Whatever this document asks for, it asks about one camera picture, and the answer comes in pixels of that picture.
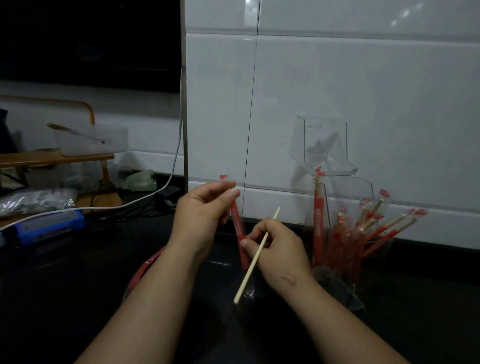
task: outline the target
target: white cable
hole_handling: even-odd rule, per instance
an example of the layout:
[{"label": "white cable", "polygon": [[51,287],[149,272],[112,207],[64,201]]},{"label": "white cable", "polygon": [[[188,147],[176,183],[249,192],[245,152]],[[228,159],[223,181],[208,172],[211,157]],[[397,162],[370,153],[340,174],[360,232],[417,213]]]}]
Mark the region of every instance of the white cable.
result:
[{"label": "white cable", "polygon": [[140,198],[137,198],[136,200],[134,201],[131,201],[127,204],[124,204],[124,205],[120,205],[120,206],[113,206],[113,207],[72,207],[72,208],[64,208],[62,210],[55,210],[55,211],[48,211],[48,212],[41,212],[39,214],[36,214],[36,215],[32,215],[32,216],[28,216],[26,218],[23,218],[21,220],[18,220],[18,221],[15,221],[15,222],[12,222],[11,224],[8,224],[8,225],[5,225],[3,227],[0,228],[0,231],[2,230],[5,230],[6,228],[9,228],[10,226],[13,226],[13,225],[16,225],[20,222],[24,222],[24,221],[27,221],[27,220],[30,220],[32,218],[37,218],[39,216],[44,216],[44,215],[51,215],[51,214],[58,214],[60,212],[65,212],[65,211],[80,211],[80,210],[114,210],[116,208],[124,208],[124,207],[127,207],[127,206],[130,206],[130,205],[133,205],[134,203],[138,202],[138,201],[141,201],[141,200],[144,200],[146,198],[149,198],[153,195],[155,195],[157,192],[160,192],[162,191],[163,189],[165,189],[168,184],[170,183],[170,181],[172,180],[172,177],[173,177],[173,172],[175,170],[175,164],[177,163],[177,156],[179,154],[179,149],[180,149],[180,143],[181,143],[181,130],[182,130],[182,125],[183,125],[183,111],[182,111],[182,104],[181,104],[181,77],[182,77],[182,71],[180,70],[180,126],[179,126],[179,140],[178,140],[178,143],[177,143],[177,151],[175,152],[175,158],[173,159],[173,167],[172,167],[172,173],[170,174],[170,177],[168,178],[168,181],[167,183],[165,184],[165,186],[163,186],[162,188],[160,188],[159,190],[156,190],[155,192],[152,192],[151,194],[148,194],[147,196],[143,196],[143,197],[140,197]]}]

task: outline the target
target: black appliance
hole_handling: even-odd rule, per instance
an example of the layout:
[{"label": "black appliance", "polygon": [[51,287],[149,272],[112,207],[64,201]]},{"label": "black appliance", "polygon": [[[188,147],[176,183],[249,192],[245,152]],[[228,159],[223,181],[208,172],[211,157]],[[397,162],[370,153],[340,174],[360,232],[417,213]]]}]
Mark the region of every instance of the black appliance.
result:
[{"label": "black appliance", "polygon": [[180,0],[3,0],[0,78],[178,92]]}]

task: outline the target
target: hand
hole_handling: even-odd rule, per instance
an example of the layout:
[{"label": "hand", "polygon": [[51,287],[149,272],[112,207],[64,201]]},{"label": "hand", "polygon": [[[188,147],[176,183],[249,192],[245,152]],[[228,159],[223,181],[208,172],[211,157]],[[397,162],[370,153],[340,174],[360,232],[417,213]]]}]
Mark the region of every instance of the hand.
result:
[{"label": "hand", "polygon": [[212,247],[218,224],[227,222],[230,205],[240,196],[235,181],[203,184],[181,197],[173,219],[173,229],[168,244],[192,254],[200,265]]},{"label": "hand", "polygon": [[267,283],[284,299],[295,287],[314,279],[310,262],[302,240],[280,221],[266,218],[260,221],[246,240],[240,244],[250,257],[254,257],[265,232],[272,239],[270,247],[263,249],[258,258],[258,266]]}]

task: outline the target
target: wooden shelf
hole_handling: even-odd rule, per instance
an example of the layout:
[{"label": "wooden shelf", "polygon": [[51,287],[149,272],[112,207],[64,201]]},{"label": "wooden shelf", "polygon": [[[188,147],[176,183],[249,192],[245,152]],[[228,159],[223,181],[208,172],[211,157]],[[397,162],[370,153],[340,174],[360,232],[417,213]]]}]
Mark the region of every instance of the wooden shelf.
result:
[{"label": "wooden shelf", "polygon": [[0,154],[0,168],[35,167],[47,164],[64,164],[76,162],[90,162],[94,160],[113,159],[110,154],[96,154],[93,156],[65,157],[60,152],[44,152],[35,150],[25,153]]}]

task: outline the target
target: plastic bag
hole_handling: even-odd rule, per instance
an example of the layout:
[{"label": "plastic bag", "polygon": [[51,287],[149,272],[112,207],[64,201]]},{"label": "plastic bag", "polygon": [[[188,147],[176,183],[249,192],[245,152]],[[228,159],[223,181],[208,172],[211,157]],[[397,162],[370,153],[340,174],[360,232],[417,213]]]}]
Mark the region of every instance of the plastic bag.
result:
[{"label": "plastic bag", "polygon": [[0,218],[74,207],[76,199],[72,188],[19,190],[0,198]]}]

